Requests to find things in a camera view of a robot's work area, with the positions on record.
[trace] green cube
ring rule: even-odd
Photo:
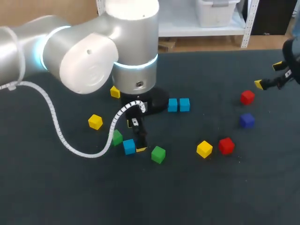
[[[112,137],[112,144],[117,146],[123,142],[123,136],[118,130],[114,130],[113,137]]]
[[[164,158],[165,158],[165,150],[156,146],[151,153],[151,159],[161,164]]]

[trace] white cable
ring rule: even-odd
[[[54,123],[54,126],[55,126],[55,130],[56,130],[56,133],[57,133],[57,135],[58,135],[61,143],[68,150],[70,150],[71,152],[73,152],[74,154],[79,155],[81,157],[85,157],[85,158],[97,158],[97,157],[100,157],[100,156],[104,155],[107,152],[107,150],[109,149],[109,147],[110,147],[110,145],[112,143],[114,128],[115,128],[116,123],[117,123],[118,119],[120,118],[120,116],[127,109],[129,109],[130,107],[135,106],[135,105],[139,105],[142,113],[144,113],[146,111],[145,105],[144,105],[144,103],[142,101],[137,100],[137,101],[133,101],[133,102],[128,103],[127,105],[125,105],[124,107],[122,107],[117,112],[117,114],[114,116],[114,118],[112,120],[112,123],[111,123],[111,126],[110,126],[110,129],[109,129],[109,134],[108,134],[106,145],[105,145],[105,147],[99,153],[96,153],[96,154],[86,154],[86,153],[82,153],[82,152],[74,149],[71,145],[69,145],[69,143],[66,141],[66,139],[62,135],[62,132],[60,130],[60,125],[58,123],[57,116],[56,116],[56,113],[55,113],[54,106],[53,106],[52,101],[49,98],[48,94],[41,87],[39,87],[37,84],[32,83],[32,82],[28,82],[28,81],[22,81],[23,78],[24,78],[25,69],[26,69],[26,67],[25,67],[26,66],[25,65],[25,55],[24,55],[23,48],[21,47],[21,45],[19,43],[17,35],[9,27],[0,27],[0,28],[4,29],[7,33],[9,33],[10,36],[12,37],[13,41],[16,44],[18,58],[19,58],[19,61],[18,61],[19,62],[19,71],[20,71],[19,72],[20,73],[19,74],[19,79],[17,81],[10,82],[10,83],[7,83],[7,84],[4,84],[4,85],[0,86],[0,90],[1,89],[5,89],[5,88],[8,88],[8,89],[12,90],[12,89],[15,89],[16,86],[27,86],[27,87],[32,87],[35,90],[37,90],[39,93],[41,93],[41,95],[44,97],[44,99],[46,100],[46,102],[47,102],[47,104],[49,106],[49,109],[50,109],[50,112],[51,112],[51,115],[52,115],[52,119],[53,119],[53,123]]]
[[[111,126],[110,126],[110,129],[109,129],[109,134],[108,134],[108,139],[107,139],[107,142],[106,142],[106,145],[105,147],[99,152],[99,153],[96,153],[96,154],[86,154],[86,153],[82,153],[76,149],[74,149],[71,145],[69,145],[69,143],[66,141],[66,139],[64,138],[61,130],[60,130],[60,125],[58,123],[58,120],[57,120],[57,117],[56,117],[56,113],[55,113],[55,109],[54,109],[54,106],[52,104],[52,101],[51,99],[49,98],[48,94],[38,85],[36,85],[35,83],[32,83],[32,82],[28,82],[28,81],[22,81],[20,82],[19,84],[16,84],[16,82],[11,82],[11,83],[8,83],[8,84],[5,84],[5,85],[2,85],[0,86],[0,90],[1,89],[4,89],[4,88],[8,88],[9,86],[11,85],[17,85],[17,86],[27,86],[27,87],[32,87],[34,88],[35,90],[37,90],[39,93],[41,93],[41,95],[44,97],[44,99],[46,100],[48,106],[49,106],[49,109],[50,109],[50,112],[51,112],[51,115],[52,115],[52,119],[53,119],[53,123],[54,123],[54,126],[55,126],[55,130],[56,130],[56,133],[61,141],[61,143],[67,148],[69,149],[71,152],[73,152],[74,154],[78,155],[78,156],[81,156],[81,157],[85,157],[85,158],[97,158],[97,157],[100,157],[102,155],[104,155],[107,150],[109,149],[111,143],[112,143],[112,139],[113,139],[113,132],[114,132],[114,128],[116,126],[116,123],[118,121],[118,119],[120,118],[120,116],[127,110],[129,109],[130,107],[132,106],[135,106],[135,105],[139,105],[142,113],[144,113],[146,111],[146,108],[145,108],[145,104],[142,102],[142,101],[133,101],[133,102],[130,102],[128,103],[127,105],[125,105],[124,107],[122,107],[118,112],[117,114],[114,116],[113,120],[112,120],[112,123],[111,123]]]
[[[14,85],[10,85],[10,87],[15,86],[16,84],[20,83],[24,76],[25,76],[25,71],[26,71],[26,61],[25,61],[25,54],[24,54],[24,50],[22,48],[22,46],[20,45],[18,36],[15,34],[15,32],[9,28],[9,27],[0,27],[1,29],[5,30],[13,39],[16,48],[17,48],[17,54],[18,54],[18,58],[19,58],[19,78],[17,80],[16,83],[14,83]]]

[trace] red cube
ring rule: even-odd
[[[219,149],[223,155],[231,154],[233,152],[234,147],[235,144],[232,142],[232,140],[229,137],[222,139],[219,142]]]
[[[242,93],[242,95],[240,96],[240,101],[244,104],[244,105],[249,105],[253,102],[255,97],[255,94],[250,91],[250,90],[246,90]]]

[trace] white shelf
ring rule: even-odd
[[[175,0],[171,4],[170,0],[160,0],[159,4],[160,37],[244,35],[245,21],[237,8],[229,26],[201,28],[195,12],[195,0]]]

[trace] wall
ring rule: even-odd
[[[82,23],[97,16],[96,0],[0,0],[0,26],[18,26],[43,15]]]

